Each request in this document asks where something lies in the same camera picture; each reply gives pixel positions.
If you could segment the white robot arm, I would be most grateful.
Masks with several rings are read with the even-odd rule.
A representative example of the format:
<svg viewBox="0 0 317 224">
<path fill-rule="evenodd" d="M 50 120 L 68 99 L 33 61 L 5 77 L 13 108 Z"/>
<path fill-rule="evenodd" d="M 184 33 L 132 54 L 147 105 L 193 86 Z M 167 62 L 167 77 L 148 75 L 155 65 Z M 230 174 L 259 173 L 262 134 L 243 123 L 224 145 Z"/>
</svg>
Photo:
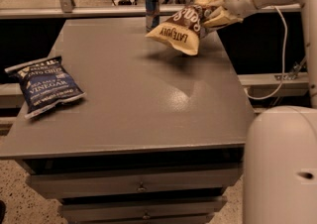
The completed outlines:
<svg viewBox="0 0 317 224">
<path fill-rule="evenodd" d="M 317 0 L 211 0 L 212 30 L 222 12 L 245 19 L 260 9 L 300 7 L 310 105 L 267 109 L 249 128 L 244 155 L 243 224 L 317 224 Z"/>
</svg>

